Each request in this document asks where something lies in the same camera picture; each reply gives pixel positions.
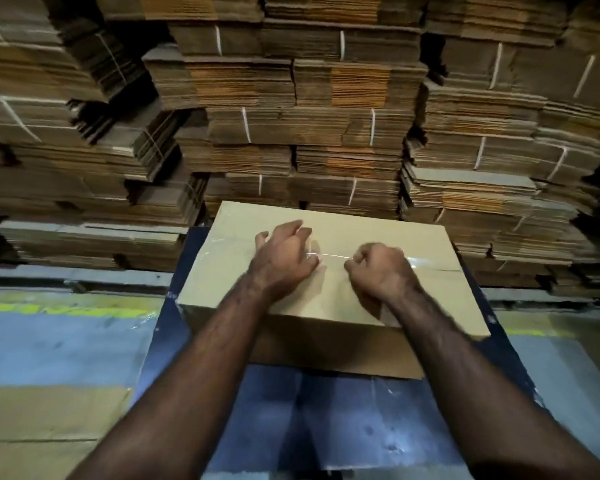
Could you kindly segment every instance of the left hand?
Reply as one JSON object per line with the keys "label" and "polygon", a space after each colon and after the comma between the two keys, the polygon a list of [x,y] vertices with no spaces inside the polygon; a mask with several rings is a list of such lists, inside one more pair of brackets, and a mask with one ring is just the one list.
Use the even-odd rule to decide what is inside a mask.
{"label": "left hand", "polygon": [[256,254],[247,275],[270,303],[293,292],[320,264],[318,256],[306,256],[305,244],[311,231],[298,220],[277,226],[268,241],[268,232],[257,234]]}

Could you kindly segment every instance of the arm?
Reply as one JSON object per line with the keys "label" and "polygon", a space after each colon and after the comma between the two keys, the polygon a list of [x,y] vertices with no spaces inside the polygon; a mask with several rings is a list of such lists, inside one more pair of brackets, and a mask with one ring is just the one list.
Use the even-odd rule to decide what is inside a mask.
{"label": "arm", "polygon": [[318,266],[310,228],[282,224],[256,236],[248,271],[195,339],[73,471],[70,480],[190,479],[202,475],[231,412],[268,307]]}
{"label": "arm", "polygon": [[398,318],[472,475],[600,479],[600,461],[474,348],[401,250],[366,244],[345,268],[359,296]]}

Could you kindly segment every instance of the forearm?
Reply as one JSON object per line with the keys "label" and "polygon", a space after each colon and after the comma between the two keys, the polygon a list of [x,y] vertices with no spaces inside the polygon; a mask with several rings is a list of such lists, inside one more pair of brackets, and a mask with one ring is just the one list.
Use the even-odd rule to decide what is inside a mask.
{"label": "forearm", "polygon": [[72,480],[201,475],[231,412],[267,306],[262,291],[243,276]]}
{"label": "forearm", "polygon": [[506,379],[424,291],[390,306],[470,467],[600,477],[600,462]]}

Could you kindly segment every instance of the blue table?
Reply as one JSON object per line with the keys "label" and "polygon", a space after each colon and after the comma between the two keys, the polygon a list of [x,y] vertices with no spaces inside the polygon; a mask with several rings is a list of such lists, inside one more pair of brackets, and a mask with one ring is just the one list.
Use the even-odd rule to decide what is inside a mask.
{"label": "blue table", "polygon": [[[207,234],[208,228],[189,231],[136,399],[191,338],[175,299]],[[478,348],[540,403],[482,291],[466,268],[464,272],[491,332]],[[462,461],[426,379],[249,365],[208,471],[336,470]]]}

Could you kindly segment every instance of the closed cardboard box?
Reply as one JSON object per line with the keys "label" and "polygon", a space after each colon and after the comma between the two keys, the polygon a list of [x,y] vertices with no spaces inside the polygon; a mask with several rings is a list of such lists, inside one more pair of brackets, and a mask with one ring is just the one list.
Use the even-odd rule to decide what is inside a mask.
{"label": "closed cardboard box", "polygon": [[229,201],[220,207],[177,300],[194,332],[247,270],[255,235],[296,219],[313,229],[307,247],[320,254],[322,263],[293,294],[271,307],[252,362],[423,376],[402,331],[376,320],[353,293],[344,262],[365,242],[401,248],[424,289],[465,332],[476,338],[489,334],[444,227]]}

